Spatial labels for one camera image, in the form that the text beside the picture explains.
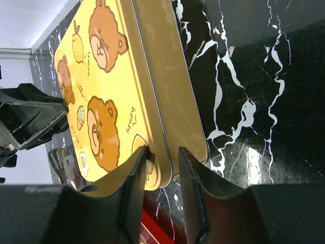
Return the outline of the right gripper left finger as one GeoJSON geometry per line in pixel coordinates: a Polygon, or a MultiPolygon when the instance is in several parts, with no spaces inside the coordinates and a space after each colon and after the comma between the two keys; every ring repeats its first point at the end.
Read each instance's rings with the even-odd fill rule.
{"type": "Polygon", "coordinates": [[[148,154],[140,146],[79,191],[64,185],[1,186],[1,243],[138,243],[148,154]]]}

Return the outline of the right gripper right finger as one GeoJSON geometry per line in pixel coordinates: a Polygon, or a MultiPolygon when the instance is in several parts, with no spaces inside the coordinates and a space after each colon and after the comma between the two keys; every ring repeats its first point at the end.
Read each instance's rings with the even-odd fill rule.
{"type": "Polygon", "coordinates": [[[324,243],[324,185],[241,188],[178,151],[188,243],[324,243]]]}

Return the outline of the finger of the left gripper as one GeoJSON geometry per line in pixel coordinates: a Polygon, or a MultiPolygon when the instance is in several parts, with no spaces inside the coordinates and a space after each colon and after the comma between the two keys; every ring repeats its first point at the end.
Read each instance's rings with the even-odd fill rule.
{"type": "Polygon", "coordinates": [[[31,83],[1,89],[1,149],[31,149],[69,128],[69,109],[60,97],[31,83]]]}

